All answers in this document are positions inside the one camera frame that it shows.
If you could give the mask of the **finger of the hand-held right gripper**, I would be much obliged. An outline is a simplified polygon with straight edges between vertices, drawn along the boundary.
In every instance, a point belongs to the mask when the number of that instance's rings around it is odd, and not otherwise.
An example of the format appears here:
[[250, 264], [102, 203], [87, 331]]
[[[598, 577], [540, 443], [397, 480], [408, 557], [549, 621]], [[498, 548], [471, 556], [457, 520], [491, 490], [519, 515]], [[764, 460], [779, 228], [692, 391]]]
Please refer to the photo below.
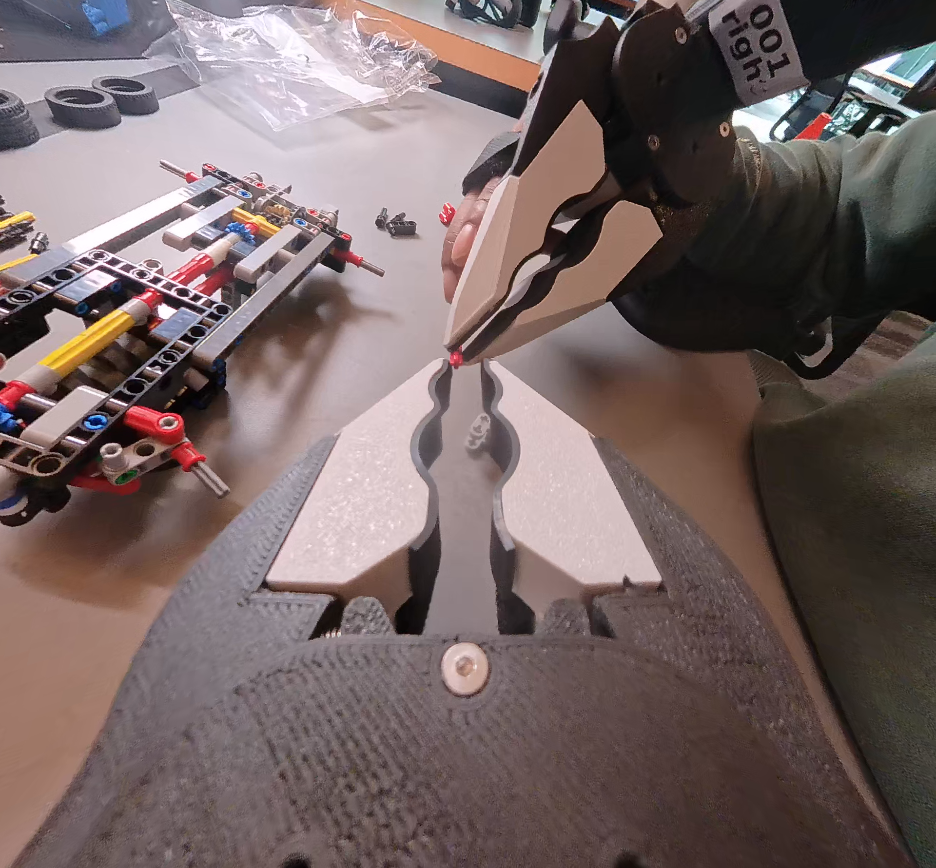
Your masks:
[[588, 196], [605, 176], [603, 129], [579, 101], [526, 165], [519, 161], [489, 199], [455, 291], [445, 346], [462, 358], [493, 358], [564, 324], [588, 298], [547, 297], [566, 256], [546, 263], [514, 285], [521, 267], [539, 254], [558, 213]]
[[580, 219], [565, 250], [521, 280], [467, 340], [467, 364], [499, 357], [600, 307], [662, 237], [648, 207], [618, 201], [601, 218]]

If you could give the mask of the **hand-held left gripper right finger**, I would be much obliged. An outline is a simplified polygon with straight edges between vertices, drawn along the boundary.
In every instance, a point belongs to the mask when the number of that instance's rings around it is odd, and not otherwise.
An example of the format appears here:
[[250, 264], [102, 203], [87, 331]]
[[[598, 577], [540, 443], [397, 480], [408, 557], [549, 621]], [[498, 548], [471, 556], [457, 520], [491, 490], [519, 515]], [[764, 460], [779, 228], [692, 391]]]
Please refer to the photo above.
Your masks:
[[488, 448], [502, 475], [491, 512], [490, 567], [500, 628], [536, 628], [550, 606], [662, 576], [594, 436], [502, 364], [484, 361]]

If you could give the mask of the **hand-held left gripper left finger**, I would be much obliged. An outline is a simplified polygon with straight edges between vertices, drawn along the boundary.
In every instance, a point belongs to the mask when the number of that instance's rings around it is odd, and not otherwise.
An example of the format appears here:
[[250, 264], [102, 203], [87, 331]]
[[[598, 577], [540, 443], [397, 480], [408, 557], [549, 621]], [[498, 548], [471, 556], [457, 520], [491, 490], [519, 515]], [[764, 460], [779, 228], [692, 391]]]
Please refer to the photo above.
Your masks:
[[424, 620], [441, 562], [439, 495], [450, 363], [434, 360], [337, 436], [267, 571], [274, 591], [376, 599]]

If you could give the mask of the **person's right forearm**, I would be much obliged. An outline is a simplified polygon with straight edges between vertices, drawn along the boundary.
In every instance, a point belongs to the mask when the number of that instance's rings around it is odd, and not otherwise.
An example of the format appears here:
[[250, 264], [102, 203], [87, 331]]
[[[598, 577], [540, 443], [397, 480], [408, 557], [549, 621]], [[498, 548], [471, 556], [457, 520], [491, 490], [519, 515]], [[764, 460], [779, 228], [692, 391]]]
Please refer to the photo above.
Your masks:
[[841, 364], [894, 311], [934, 322], [934, 110], [892, 134], [740, 134], [722, 195], [688, 215], [660, 214], [673, 266], [611, 299], [657, 344], [787, 360], [819, 351], [829, 324]]

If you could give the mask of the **lego car chassis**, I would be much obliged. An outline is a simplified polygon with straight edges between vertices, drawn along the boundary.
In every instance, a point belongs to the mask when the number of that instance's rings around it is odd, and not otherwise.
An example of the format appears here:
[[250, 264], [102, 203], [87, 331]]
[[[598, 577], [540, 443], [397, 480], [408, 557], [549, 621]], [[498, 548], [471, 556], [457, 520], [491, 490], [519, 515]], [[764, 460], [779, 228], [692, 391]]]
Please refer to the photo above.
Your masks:
[[224, 391], [229, 355], [313, 268], [384, 276], [289, 186], [160, 166], [183, 186], [2, 265], [4, 525], [62, 511], [75, 489], [131, 495], [170, 467], [224, 498], [184, 412]]

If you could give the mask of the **black lego tire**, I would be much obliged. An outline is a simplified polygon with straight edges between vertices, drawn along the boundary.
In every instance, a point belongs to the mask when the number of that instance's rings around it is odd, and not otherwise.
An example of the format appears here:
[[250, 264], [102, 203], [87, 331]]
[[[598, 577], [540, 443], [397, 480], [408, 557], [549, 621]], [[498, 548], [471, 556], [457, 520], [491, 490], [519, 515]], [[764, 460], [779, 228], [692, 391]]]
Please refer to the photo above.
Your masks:
[[148, 83], [131, 77], [99, 77], [91, 87], [111, 96], [124, 116], [146, 116], [160, 108], [156, 89]]
[[20, 96], [1, 90], [1, 150], [30, 147], [40, 139], [39, 128]]
[[53, 120], [67, 128], [100, 130], [121, 124], [113, 96], [95, 88], [63, 86], [46, 90], [44, 100]]

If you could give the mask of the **person's right hand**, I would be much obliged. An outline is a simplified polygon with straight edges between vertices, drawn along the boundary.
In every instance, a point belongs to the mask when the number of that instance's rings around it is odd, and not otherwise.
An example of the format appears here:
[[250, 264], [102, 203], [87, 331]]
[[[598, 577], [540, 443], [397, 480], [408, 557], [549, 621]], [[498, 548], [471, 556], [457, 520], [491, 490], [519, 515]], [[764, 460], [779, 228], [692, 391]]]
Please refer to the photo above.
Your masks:
[[443, 294], [448, 304], [454, 298], [489, 200], [501, 181], [499, 176], [492, 177], [484, 187], [465, 194], [451, 219], [441, 253]]

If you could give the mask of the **black chair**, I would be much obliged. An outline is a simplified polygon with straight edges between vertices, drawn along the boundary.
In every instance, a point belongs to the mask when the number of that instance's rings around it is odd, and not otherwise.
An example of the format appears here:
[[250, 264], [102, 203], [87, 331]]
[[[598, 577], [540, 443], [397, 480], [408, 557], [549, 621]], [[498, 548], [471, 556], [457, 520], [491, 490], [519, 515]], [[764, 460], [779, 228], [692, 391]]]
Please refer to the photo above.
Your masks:
[[823, 114], [829, 116], [820, 139], [838, 135], [889, 134], [917, 113], [903, 104], [904, 80], [859, 69], [847, 81], [837, 77], [810, 89], [794, 90], [792, 102], [771, 126], [771, 141], [792, 140]]

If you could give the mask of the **wooden-edged table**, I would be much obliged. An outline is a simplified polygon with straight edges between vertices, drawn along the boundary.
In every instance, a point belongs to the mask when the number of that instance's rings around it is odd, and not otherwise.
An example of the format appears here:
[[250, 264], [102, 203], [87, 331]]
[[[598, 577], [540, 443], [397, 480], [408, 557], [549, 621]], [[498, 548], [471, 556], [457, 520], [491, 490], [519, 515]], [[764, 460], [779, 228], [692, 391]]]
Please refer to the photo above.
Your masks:
[[414, 37], [439, 62], [528, 91], [539, 74], [550, 0], [541, 1], [535, 25], [505, 30], [463, 19], [446, 8], [446, 0], [314, 0], [345, 19], [360, 12], [382, 19]]

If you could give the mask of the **clear plastic bag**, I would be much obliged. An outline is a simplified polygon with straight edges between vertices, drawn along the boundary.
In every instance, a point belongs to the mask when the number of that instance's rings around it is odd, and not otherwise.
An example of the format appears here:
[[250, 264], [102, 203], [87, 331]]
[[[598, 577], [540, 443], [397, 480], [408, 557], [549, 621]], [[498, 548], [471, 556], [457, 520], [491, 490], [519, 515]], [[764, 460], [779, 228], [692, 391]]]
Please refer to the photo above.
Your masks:
[[389, 19], [268, 5], [224, 18], [168, 0], [174, 28], [146, 58], [176, 66], [244, 124], [280, 133], [441, 83], [437, 55]]

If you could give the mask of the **person's green clothing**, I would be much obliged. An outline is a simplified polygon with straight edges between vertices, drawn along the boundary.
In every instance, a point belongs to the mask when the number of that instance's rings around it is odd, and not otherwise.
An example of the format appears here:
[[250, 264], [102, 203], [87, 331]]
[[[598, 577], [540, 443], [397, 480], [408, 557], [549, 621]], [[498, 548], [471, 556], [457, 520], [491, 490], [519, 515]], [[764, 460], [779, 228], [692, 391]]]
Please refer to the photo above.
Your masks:
[[921, 866], [935, 864], [935, 353], [833, 402], [763, 388], [758, 491], [815, 653]]

